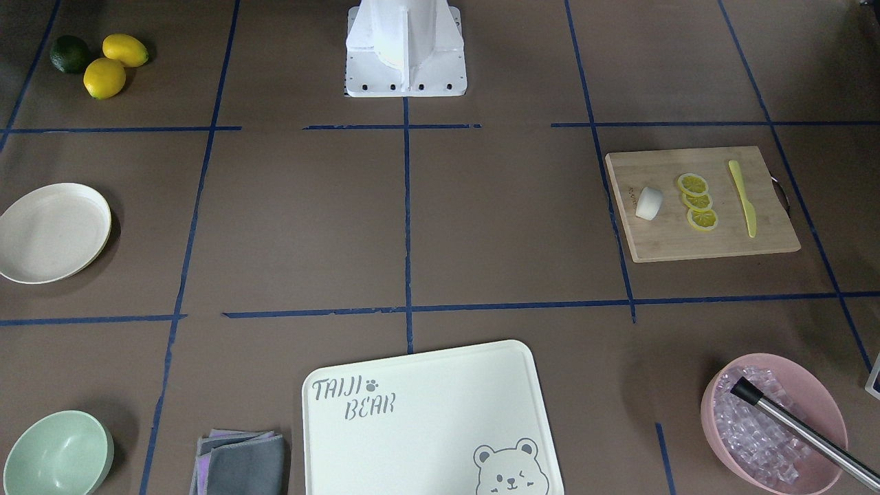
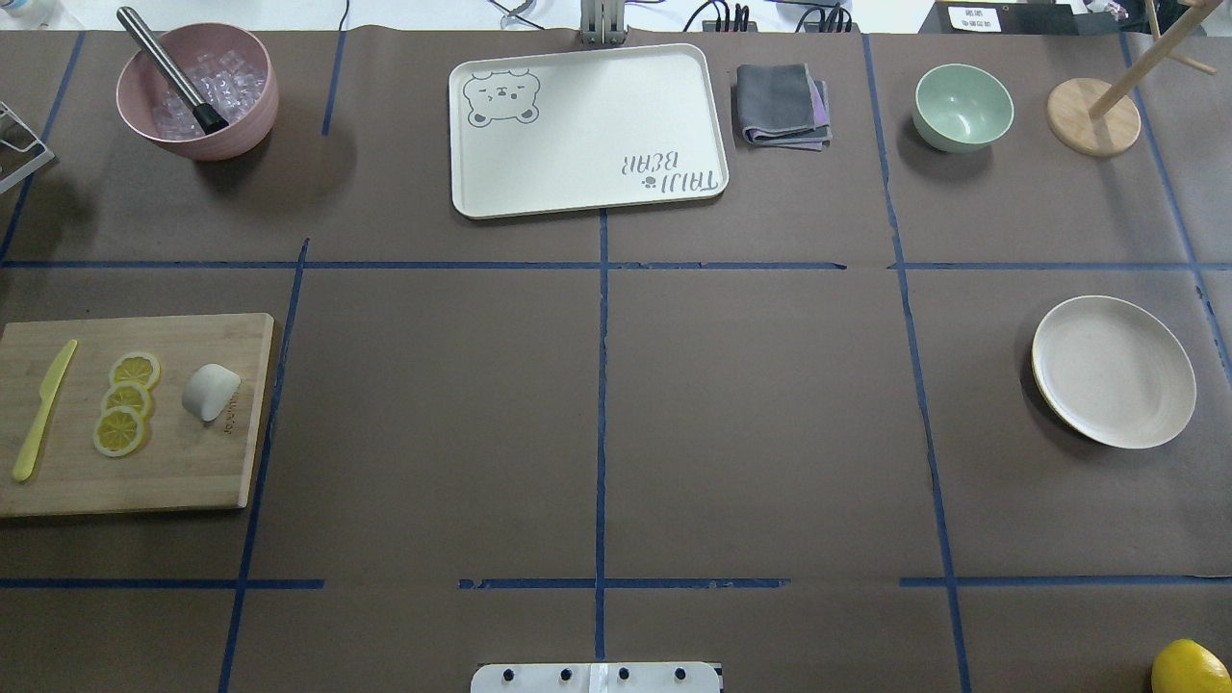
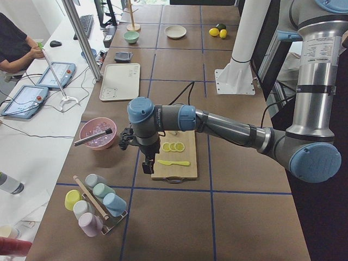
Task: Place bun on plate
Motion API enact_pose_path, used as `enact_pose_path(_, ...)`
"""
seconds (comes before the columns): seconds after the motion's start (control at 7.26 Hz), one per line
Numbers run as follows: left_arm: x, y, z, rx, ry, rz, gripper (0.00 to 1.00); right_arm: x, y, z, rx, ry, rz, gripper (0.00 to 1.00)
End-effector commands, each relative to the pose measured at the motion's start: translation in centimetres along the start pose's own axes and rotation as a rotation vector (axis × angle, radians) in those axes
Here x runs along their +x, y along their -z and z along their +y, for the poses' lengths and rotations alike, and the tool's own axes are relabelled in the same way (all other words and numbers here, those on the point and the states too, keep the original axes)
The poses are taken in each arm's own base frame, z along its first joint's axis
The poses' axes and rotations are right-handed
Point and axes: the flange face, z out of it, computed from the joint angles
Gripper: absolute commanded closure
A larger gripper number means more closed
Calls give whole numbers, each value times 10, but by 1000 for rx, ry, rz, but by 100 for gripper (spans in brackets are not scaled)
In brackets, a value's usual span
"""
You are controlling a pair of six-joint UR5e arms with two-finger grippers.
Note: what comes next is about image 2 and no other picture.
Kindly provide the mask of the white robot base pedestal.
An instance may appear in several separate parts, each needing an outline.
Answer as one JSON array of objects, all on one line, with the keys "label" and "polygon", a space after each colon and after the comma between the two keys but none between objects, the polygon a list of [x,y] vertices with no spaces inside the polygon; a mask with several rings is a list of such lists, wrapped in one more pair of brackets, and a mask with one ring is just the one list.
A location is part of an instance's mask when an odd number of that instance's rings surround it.
[{"label": "white robot base pedestal", "polygon": [[722,692],[721,667],[702,661],[483,665],[471,692]]}]

